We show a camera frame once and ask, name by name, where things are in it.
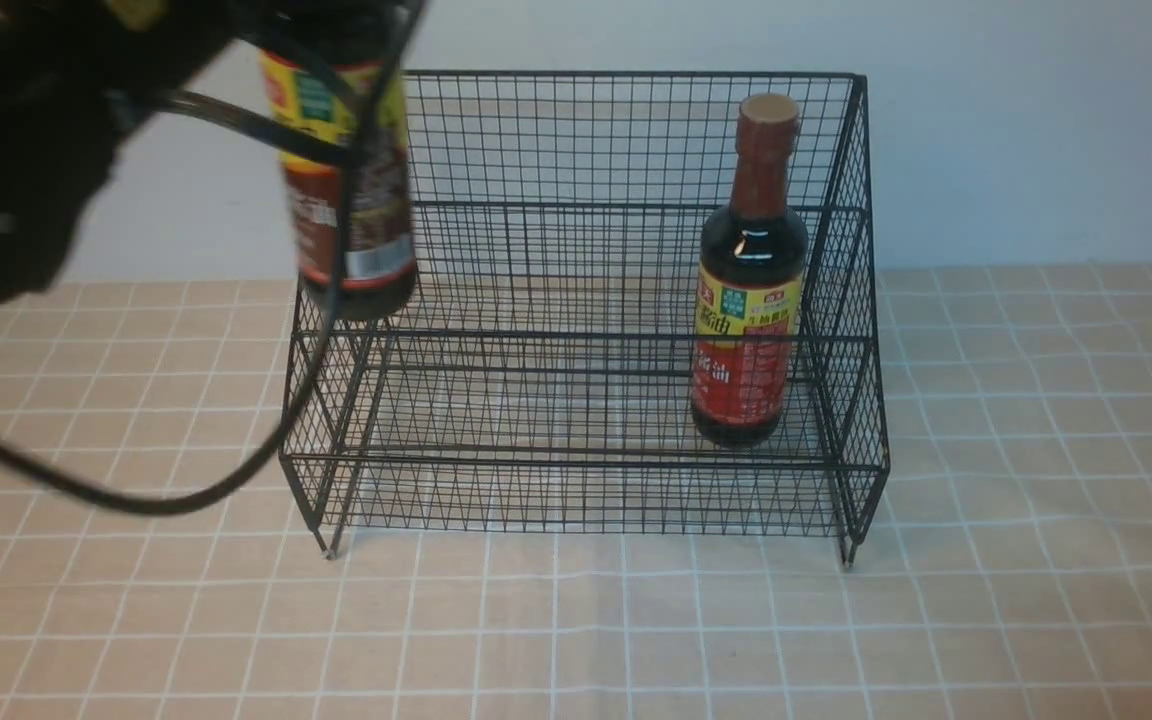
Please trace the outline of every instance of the white wall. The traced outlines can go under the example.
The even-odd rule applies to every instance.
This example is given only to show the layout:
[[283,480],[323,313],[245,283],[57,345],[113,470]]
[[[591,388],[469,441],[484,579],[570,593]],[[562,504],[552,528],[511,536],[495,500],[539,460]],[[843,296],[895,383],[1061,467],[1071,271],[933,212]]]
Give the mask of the white wall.
[[[866,73],[879,264],[1152,260],[1152,3],[433,0],[408,67]],[[247,47],[196,86],[264,108]],[[157,119],[68,278],[289,276],[280,182],[273,152]]]

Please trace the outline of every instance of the soy sauce bottle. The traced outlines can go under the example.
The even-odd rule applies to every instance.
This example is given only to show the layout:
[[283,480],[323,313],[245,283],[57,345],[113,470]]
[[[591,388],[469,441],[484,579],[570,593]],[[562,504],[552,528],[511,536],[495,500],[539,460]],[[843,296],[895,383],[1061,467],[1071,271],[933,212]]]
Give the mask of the soy sauce bottle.
[[[358,94],[369,91],[380,55],[394,31],[392,3],[338,1],[288,3],[283,30],[305,45]],[[319,141],[346,145],[357,120],[305,68],[262,53],[265,91],[274,119]],[[396,313],[416,288],[411,202],[407,179],[407,109],[402,78],[394,78],[380,101],[376,135],[369,138],[353,199],[340,314],[374,320]],[[282,152],[288,204],[296,232],[297,265],[306,295],[321,305],[332,274],[340,200],[340,172]]]
[[740,105],[732,204],[700,234],[691,416],[700,434],[723,447],[772,437],[781,420],[808,232],[786,205],[788,159],[799,135],[799,106],[782,94]]

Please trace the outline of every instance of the red bottle cap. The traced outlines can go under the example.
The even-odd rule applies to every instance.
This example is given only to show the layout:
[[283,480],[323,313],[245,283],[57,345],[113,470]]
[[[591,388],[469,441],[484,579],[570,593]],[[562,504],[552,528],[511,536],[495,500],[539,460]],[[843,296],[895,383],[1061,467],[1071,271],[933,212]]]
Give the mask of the red bottle cap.
[[750,94],[736,120],[736,154],[756,162],[783,162],[799,137],[799,105],[786,94]]

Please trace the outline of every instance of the wire basket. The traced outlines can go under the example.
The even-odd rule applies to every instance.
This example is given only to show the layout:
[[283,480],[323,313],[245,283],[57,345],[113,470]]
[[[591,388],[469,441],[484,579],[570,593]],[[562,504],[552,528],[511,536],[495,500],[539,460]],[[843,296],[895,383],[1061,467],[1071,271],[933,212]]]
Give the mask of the wire basket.
[[[812,247],[780,427],[725,450],[690,415],[700,225],[768,91],[803,111]],[[420,286],[338,325],[280,454],[326,555],[362,524],[835,536],[850,564],[890,470],[865,78],[417,71],[407,94]],[[320,319],[301,293],[288,388]]]

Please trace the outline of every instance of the yellow label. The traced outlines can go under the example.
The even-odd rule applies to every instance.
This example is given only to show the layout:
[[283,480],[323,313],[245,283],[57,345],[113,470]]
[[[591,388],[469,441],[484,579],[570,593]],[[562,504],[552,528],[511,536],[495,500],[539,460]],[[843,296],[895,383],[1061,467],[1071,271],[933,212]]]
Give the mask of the yellow label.
[[134,32],[147,31],[168,14],[168,0],[105,0],[105,6]]
[[[296,128],[319,141],[338,145],[348,142],[349,132],[357,127],[357,122],[344,103],[338,100],[323,82],[306,70],[293,67],[268,53],[262,53],[262,69],[265,73],[265,96],[270,98],[270,107],[279,123]],[[340,77],[358,92],[367,91],[378,70],[378,65],[338,68]],[[378,111],[378,127],[393,132],[399,150],[407,150],[407,100],[402,79],[395,78],[389,84]],[[311,162],[289,152],[280,152],[280,156],[289,169],[302,173],[335,172],[326,165]]]
[[[714,336],[788,334],[794,329],[803,283],[798,279],[773,287],[725,285],[700,265],[696,286],[696,333]],[[717,343],[730,347],[735,343]]]

